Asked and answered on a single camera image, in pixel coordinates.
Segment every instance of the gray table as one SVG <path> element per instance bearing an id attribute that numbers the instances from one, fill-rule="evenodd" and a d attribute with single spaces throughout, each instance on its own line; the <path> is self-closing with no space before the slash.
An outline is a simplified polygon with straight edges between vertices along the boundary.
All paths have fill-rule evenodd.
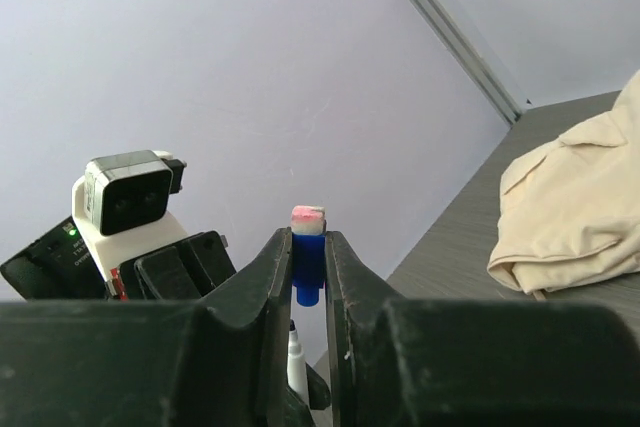
<path id="1" fill-rule="evenodd" d="M 422 237 L 389 283 L 407 297 L 440 299 L 531 299 L 502 287 L 486 272 L 498 240 L 498 186 L 512 160 L 553 140 L 576 123 L 611 109 L 617 93 L 541 107 L 513 127 L 442 216 Z M 640 339 L 640 274 L 548 294 L 553 301 L 587 301 L 618 312 Z M 328 378 L 327 356 L 316 365 Z M 318 425 L 330 425 L 318 413 Z"/>

